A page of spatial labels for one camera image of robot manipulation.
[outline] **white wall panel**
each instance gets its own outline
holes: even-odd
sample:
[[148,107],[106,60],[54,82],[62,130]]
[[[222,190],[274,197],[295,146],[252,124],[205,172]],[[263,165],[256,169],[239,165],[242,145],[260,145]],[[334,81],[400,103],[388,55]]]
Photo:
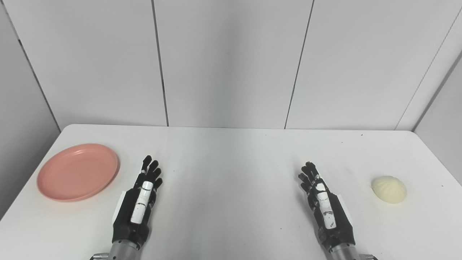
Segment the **white wall panel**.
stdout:
[[58,135],[0,4],[0,219]]
[[4,0],[61,128],[166,125],[150,0]]
[[311,1],[154,2],[171,126],[284,128]]
[[287,128],[394,129],[461,6],[315,1]]
[[460,56],[458,64],[417,126],[415,133],[462,184],[462,61]]
[[436,89],[439,87],[451,65],[456,61],[457,55],[462,50],[462,15],[459,10],[446,39],[444,40],[438,54],[435,56],[431,66],[425,74],[418,90],[413,96],[409,106],[406,108],[403,117],[398,123],[396,130],[413,129],[432,99]]

